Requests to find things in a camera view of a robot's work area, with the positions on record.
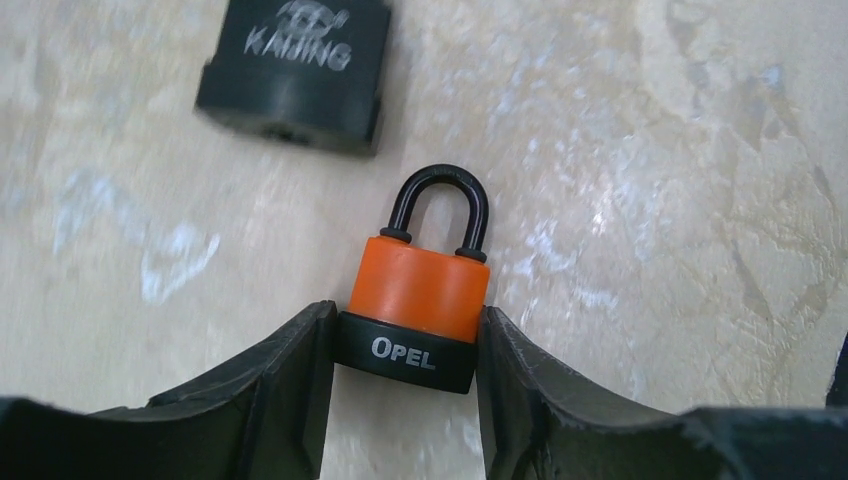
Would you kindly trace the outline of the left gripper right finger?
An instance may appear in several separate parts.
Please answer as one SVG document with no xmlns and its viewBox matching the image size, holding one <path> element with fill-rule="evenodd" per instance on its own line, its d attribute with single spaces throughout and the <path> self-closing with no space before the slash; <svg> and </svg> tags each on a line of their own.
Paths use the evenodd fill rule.
<svg viewBox="0 0 848 480">
<path fill-rule="evenodd" d="M 490 479 L 843 479 L 843 407 L 699 407 L 666 413 L 594 383 L 500 309 L 478 337 Z"/>
</svg>

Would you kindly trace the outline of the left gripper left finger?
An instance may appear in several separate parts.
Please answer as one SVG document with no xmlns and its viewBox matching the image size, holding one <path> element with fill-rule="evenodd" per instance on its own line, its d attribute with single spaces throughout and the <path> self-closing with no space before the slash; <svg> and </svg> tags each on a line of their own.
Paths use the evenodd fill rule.
<svg viewBox="0 0 848 480">
<path fill-rule="evenodd" d="M 91 414 L 1 401 L 5 479 L 316 479 L 334 364 L 331 301 L 152 397 Z"/>
</svg>

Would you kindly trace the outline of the orange black Opel padlock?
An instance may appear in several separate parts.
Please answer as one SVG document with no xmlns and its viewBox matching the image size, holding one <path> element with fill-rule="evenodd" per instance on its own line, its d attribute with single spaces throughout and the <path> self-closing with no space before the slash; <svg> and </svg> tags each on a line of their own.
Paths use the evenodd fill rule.
<svg viewBox="0 0 848 480">
<path fill-rule="evenodd" d="M 469 205 L 462 244 L 451 255 L 416 247 L 408 231 L 417 199 L 436 184 L 456 187 Z M 412 174 L 387 225 L 366 242 L 347 308 L 337 317 L 334 361 L 412 385 L 468 393 L 490 279 L 483 251 L 488 217 L 484 187 L 467 170 L 434 164 Z"/>
</svg>

